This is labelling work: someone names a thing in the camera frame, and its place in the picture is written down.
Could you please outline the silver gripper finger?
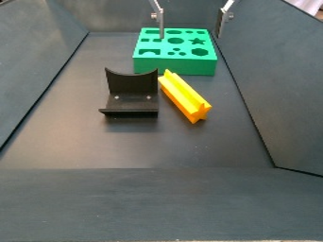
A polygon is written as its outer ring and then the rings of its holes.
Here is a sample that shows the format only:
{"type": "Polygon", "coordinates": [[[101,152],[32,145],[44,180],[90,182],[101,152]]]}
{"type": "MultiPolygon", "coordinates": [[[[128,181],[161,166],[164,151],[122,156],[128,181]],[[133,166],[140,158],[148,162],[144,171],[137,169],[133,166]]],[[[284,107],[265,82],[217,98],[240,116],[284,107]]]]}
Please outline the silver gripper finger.
{"type": "Polygon", "coordinates": [[[218,9],[218,18],[216,23],[216,36],[220,37],[224,23],[233,18],[233,13],[229,11],[234,4],[234,0],[226,0],[224,6],[218,9]]]}
{"type": "Polygon", "coordinates": [[[156,21],[158,26],[158,36],[164,38],[164,9],[160,7],[157,0],[149,0],[152,7],[150,18],[156,21]]]}

